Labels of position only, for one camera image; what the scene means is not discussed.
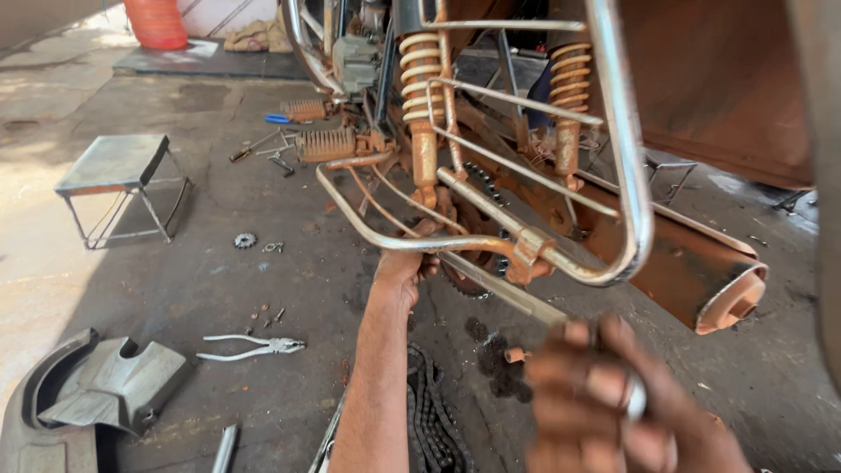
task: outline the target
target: small sprocket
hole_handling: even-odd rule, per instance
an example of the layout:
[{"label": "small sprocket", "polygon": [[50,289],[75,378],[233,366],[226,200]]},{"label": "small sprocket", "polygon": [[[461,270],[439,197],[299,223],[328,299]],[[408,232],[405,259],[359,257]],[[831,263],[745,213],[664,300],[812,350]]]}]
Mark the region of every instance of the small sprocket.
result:
[{"label": "small sprocket", "polygon": [[[468,172],[469,183],[477,189],[482,189],[500,207],[505,205],[505,199],[494,187],[494,180],[481,167],[471,162],[465,162],[464,168]],[[470,233],[496,235],[506,240],[509,239],[510,235],[502,225],[479,212],[479,209],[458,194],[452,195],[452,204],[458,213],[458,223],[467,228]],[[494,276],[505,277],[505,270],[508,269],[509,265],[508,258],[505,256],[482,251],[463,251],[459,254]],[[485,299],[490,295],[490,291],[474,283],[471,279],[460,279],[454,268],[444,264],[443,270],[458,292],[474,299]]]},{"label": "small sprocket", "polygon": [[237,247],[240,250],[245,250],[247,248],[253,247],[256,244],[257,235],[253,233],[240,233],[236,236],[236,238],[234,238],[234,247]]}]

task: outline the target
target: coil spring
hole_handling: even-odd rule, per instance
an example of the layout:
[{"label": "coil spring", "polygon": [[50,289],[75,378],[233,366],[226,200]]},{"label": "coil spring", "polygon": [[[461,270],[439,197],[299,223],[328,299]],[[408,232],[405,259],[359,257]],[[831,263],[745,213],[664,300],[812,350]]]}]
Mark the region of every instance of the coil spring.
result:
[{"label": "coil spring", "polygon": [[549,81],[549,86],[552,87],[549,101],[552,106],[580,113],[589,108],[586,103],[590,98],[587,93],[587,87],[590,85],[587,75],[590,74],[589,64],[593,56],[586,52],[590,47],[592,45],[589,43],[575,43],[552,53],[551,59],[555,61],[551,69],[552,80]]},{"label": "coil spring", "polygon": [[[400,42],[400,68],[404,70],[400,81],[405,85],[401,95],[405,102],[403,120],[428,120],[429,104],[426,102],[426,83],[430,77],[441,74],[441,50],[438,47],[438,35],[433,33],[419,33],[412,35]],[[439,117],[444,115],[441,102],[444,96],[441,93],[442,85],[432,84],[432,113]]]}]

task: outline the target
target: rear sprocket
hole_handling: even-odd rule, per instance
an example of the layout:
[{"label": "rear sprocket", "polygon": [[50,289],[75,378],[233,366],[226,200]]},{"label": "rear sprocket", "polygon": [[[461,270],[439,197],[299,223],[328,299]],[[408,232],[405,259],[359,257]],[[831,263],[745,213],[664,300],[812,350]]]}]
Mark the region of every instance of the rear sprocket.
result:
[{"label": "rear sprocket", "polygon": [[[496,191],[494,187],[494,180],[479,166],[466,162],[464,168],[468,172],[468,183],[477,189],[485,192],[499,206],[505,205],[505,200]],[[470,204],[465,198],[458,194],[452,194],[452,205],[456,208],[458,213],[458,223],[474,235],[492,235],[508,239],[508,231],[499,223],[483,214],[473,204]],[[485,271],[505,277],[505,270],[508,268],[508,258],[494,252],[484,251],[461,251],[459,256],[466,258],[471,263],[479,266]],[[444,264],[444,274],[450,279],[452,285],[456,287],[458,292],[473,297],[474,299],[484,299],[490,295],[490,291],[484,287],[474,283],[472,280],[460,277],[458,271],[454,268]]]}]

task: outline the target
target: screwdriver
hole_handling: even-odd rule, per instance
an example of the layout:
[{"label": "screwdriver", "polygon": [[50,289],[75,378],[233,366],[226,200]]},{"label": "screwdriver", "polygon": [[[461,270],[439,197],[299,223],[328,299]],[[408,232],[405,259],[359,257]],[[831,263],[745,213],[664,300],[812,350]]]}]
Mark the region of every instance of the screwdriver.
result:
[{"label": "screwdriver", "polygon": [[243,157],[246,157],[249,154],[251,154],[251,150],[253,150],[257,146],[260,146],[264,141],[268,140],[269,138],[274,137],[276,134],[280,133],[280,131],[281,131],[281,128],[278,127],[278,129],[276,131],[272,132],[271,135],[266,136],[262,140],[259,140],[257,143],[254,143],[253,145],[246,146],[246,147],[242,148],[241,150],[235,152],[234,154],[230,155],[230,157],[228,157],[228,160],[231,161],[231,162],[240,161]]}]

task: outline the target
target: man's right hand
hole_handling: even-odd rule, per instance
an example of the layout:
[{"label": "man's right hand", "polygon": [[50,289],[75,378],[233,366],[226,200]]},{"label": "man's right hand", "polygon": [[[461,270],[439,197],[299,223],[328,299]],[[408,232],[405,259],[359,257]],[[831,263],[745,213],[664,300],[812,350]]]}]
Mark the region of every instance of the man's right hand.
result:
[{"label": "man's right hand", "polygon": [[751,471],[733,434],[639,346],[627,322],[604,316],[602,344],[637,371],[648,394],[643,418],[628,421],[627,369],[589,350],[590,330],[586,322],[552,328],[526,363],[537,422],[530,473]]}]

